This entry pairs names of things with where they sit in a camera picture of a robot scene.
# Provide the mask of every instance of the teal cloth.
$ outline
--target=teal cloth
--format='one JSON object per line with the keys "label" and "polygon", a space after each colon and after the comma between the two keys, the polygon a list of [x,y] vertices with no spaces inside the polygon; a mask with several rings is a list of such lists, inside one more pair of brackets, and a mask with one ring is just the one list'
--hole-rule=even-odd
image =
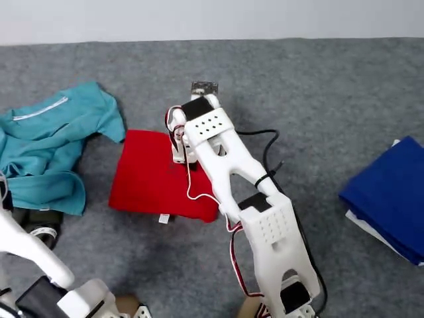
{"label": "teal cloth", "polygon": [[114,142],[125,137],[115,98],[95,82],[0,115],[0,168],[13,205],[82,215],[85,188],[72,168],[93,133]]}

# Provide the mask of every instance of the black cable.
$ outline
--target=black cable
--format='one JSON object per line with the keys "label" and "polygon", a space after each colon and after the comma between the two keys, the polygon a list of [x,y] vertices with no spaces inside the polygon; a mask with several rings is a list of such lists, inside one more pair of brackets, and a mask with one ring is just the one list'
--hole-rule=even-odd
{"label": "black cable", "polygon": [[0,309],[6,311],[7,313],[10,313],[14,318],[22,318],[22,316],[18,314],[18,311],[14,310],[12,307],[9,307],[4,303],[0,303]]}
{"label": "black cable", "polygon": [[[262,155],[262,164],[264,165],[264,168],[265,168],[265,171],[266,171],[265,176],[268,176],[271,179],[271,181],[274,183],[274,185],[276,186],[278,191],[280,191],[282,194],[285,195],[284,190],[281,188],[281,186],[278,184],[277,180],[274,177],[275,174],[272,173],[272,170],[270,170],[269,165],[268,165],[268,151],[270,150],[272,144],[280,136],[280,132],[276,129],[264,129],[264,130],[261,130],[261,131],[236,131],[236,133],[241,134],[241,135],[246,135],[246,136],[252,136],[252,135],[256,135],[256,134],[264,134],[264,133],[274,133],[274,137],[272,137],[271,140],[268,142],[268,144],[265,146],[265,149],[264,149],[264,152],[263,152],[263,155]],[[305,236],[305,231],[303,230],[302,224],[299,220],[299,217],[297,216],[297,213],[296,213],[294,206],[293,206],[293,210],[294,210],[294,215],[295,215],[295,218],[296,218],[297,226],[299,227],[299,232],[302,236],[303,243],[305,244],[305,247],[306,247],[307,255],[308,255],[308,257],[311,261],[312,268],[317,273],[318,280],[321,284],[321,287],[323,288],[323,297],[324,297],[323,302],[322,302],[321,306],[319,307],[319,309],[315,311],[316,316],[318,316],[318,315],[322,314],[322,312],[325,309],[325,306],[327,305],[327,300],[328,300],[327,287],[326,287],[324,279],[323,279],[323,277],[322,277],[322,275],[321,275],[320,271],[318,270],[318,267],[315,263],[315,259],[313,258],[311,249],[309,247],[309,243],[308,243],[306,236]]]}
{"label": "black cable", "polygon": [[11,292],[12,292],[12,289],[10,287],[0,290],[0,297]]}

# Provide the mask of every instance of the white label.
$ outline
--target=white label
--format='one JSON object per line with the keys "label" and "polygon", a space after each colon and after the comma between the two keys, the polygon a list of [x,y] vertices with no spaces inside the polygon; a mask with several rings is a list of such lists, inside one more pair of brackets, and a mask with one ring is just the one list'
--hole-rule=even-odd
{"label": "white label", "polygon": [[56,230],[52,229],[51,227],[40,227],[37,230],[33,230],[29,234],[34,235],[35,237],[41,234],[49,234],[53,236],[53,239],[56,239],[56,237],[58,236],[58,233],[56,232]]}
{"label": "white label", "polygon": [[159,216],[159,223],[168,224],[168,221],[170,220],[169,214],[161,214]]}

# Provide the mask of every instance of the white wall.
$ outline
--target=white wall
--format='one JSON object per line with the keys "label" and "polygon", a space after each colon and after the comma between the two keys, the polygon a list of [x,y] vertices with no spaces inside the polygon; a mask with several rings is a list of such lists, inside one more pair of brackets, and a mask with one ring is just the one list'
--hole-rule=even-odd
{"label": "white wall", "polygon": [[0,44],[424,36],[424,0],[1,0]]}

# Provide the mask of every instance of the red fabric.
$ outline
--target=red fabric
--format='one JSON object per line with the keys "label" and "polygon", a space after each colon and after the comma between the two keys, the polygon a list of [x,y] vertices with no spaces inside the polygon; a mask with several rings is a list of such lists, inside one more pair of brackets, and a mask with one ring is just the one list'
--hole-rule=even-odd
{"label": "red fabric", "polygon": [[[199,164],[191,170],[190,195],[212,194]],[[128,131],[113,180],[109,206],[123,211],[171,214],[212,222],[218,205],[208,197],[187,198],[186,166],[172,161],[169,136],[154,131]]]}

